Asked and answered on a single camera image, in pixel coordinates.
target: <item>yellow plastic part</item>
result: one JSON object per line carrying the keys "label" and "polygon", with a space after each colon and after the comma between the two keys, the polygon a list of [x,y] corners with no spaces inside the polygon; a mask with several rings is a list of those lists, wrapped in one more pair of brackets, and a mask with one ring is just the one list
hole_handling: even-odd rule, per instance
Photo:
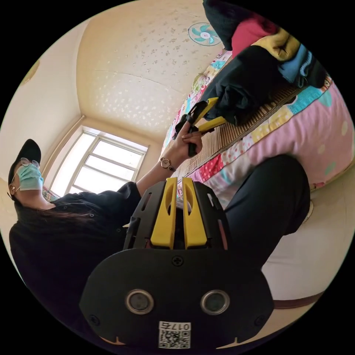
{"label": "yellow plastic part", "polygon": [[[207,243],[207,236],[192,179],[182,178],[182,192],[184,196],[185,248],[203,246]],[[188,204],[191,207],[191,212],[188,210]]]}
{"label": "yellow plastic part", "polygon": [[205,107],[205,109],[200,113],[200,115],[197,117],[197,119],[194,121],[193,126],[195,126],[195,124],[205,116],[205,114],[211,110],[211,108],[216,104],[216,102],[218,101],[218,97],[212,97],[211,99],[207,100],[207,106]]}
{"label": "yellow plastic part", "polygon": [[163,198],[151,236],[151,244],[155,247],[172,249],[174,246],[177,184],[178,179],[176,177],[166,180]]}
{"label": "yellow plastic part", "polygon": [[218,126],[222,126],[224,123],[226,123],[226,120],[222,117],[219,116],[211,121],[208,121],[202,125],[199,126],[199,132],[208,132],[212,128],[216,128]]}

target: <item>bed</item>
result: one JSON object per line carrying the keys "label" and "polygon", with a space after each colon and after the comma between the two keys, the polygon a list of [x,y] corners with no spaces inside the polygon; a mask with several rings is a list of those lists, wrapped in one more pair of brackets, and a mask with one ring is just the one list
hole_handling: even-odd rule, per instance
{"label": "bed", "polygon": [[[199,101],[204,89],[226,64],[230,55],[230,52],[220,53],[205,73],[196,78],[190,95],[167,131],[162,155],[172,142],[174,127],[181,116]],[[227,123],[203,137],[202,152],[186,161],[174,173],[178,178],[178,204],[183,200],[181,178],[189,177],[211,187],[222,206],[226,207],[245,176],[263,160],[279,154],[291,154],[296,157],[307,173],[310,190],[318,191],[354,166],[354,143],[353,121],[331,77],[326,78],[320,89],[296,89],[285,85],[277,89],[270,102],[260,107],[247,125],[234,127]],[[308,286],[305,285],[302,290],[292,287],[292,283],[300,285],[296,281],[302,280],[304,270],[301,270],[291,254],[297,252],[304,260],[311,260],[314,250],[327,248],[327,243],[330,242],[325,240],[325,243],[321,243],[319,238],[305,238],[302,239],[300,247],[297,238],[287,240],[288,247],[282,249],[283,262],[269,259],[263,268],[277,308],[293,308],[313,303],[325,291],[337,272],[334,267],[319,283],[312,284],[308,281]],[[280,252],[278,249],[279,246],[275,250],[277,255]],[[308,270],[314,279],[318,270],[327,268],[327,260],[340,258],[331,251],[327,253],[324,249],[321,252],[324,257],[318,259],[314,269]],[[344,255],[340,261],[337,259],[333,264],[341,265],[343,258]],[[282,269],[290,272],[288,276],[282,273]]]}
{"label": "bed", "polygon": [[[229,57],[230,52],[219,54],[197,78],[199,84],[195,83],[168,129],[162,155],[181,116],[199,101]],[[285,84],[248,124],[235,127],[226,123],[203,137],[202,152],[174,173],[179,181],[178,201],[182,201],[181,178],[189,177],[210,186],[226,207],[247,173],[279,154],[295,156],[307,173],[310,189],[319,189],[354,164],[354,133],[349,111],[331,77],[321,89]]]}

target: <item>hand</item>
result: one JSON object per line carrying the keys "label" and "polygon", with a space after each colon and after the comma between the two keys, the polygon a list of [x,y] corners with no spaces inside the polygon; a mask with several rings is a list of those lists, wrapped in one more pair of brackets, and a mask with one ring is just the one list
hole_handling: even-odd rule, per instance
{"label": "hand", "polygon": [[185,160],[190,159],[189,156],[189,143],[196,144],[197,154],[202,150],[202,140],[200,132],[189,133],[191,124],[186,122],[177,135],[174,143],[168,151],[171,162],[176,161],[177,164],[182,164]]}

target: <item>wall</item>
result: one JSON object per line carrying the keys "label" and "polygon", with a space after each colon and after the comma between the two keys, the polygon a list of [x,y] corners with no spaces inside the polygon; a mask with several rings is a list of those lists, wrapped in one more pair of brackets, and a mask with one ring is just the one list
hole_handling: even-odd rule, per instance
{"label": "wall", "polygon": [[94,128],[109,134],[113,134],[117,137],[121,137],[123,139],[127,139],[129,141],[135,142],[137,144],[141,144],[143,146],[148,147],[148,151],[146,153],[145,159],[142,163],[141,169],[139,170],[139,174],[137,176],[137,180],[139,180],[142,176],[147,174],[149,170],[154,166],[154,164],[159,160],[160,153],[162,150],[163,141],[156,142],[149,137],[140,135],[136,132],[129,131],[127,129],[120,128],[116,125],[113,125],[108,122],[99,121],[97,119],[92,118],[84,118],[82,121],[82,125],[90,128]]}
{"label": "wall", "polygon": [[0,151],[7,152],[1,156],[3,180],[27,139],[40,146],[44,165],[62,132],[80,118],[76,60],[86,26],[78,25],[54,43],[40,58],[35,75],[15,92],[0,130]]}

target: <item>white label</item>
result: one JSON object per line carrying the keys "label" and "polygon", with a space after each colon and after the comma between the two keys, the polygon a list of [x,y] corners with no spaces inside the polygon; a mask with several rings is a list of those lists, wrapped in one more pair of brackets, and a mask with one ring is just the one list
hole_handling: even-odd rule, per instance
{"label": "white label", "polygon": [[159,322],[159,348],[190,349],[191,323]]}

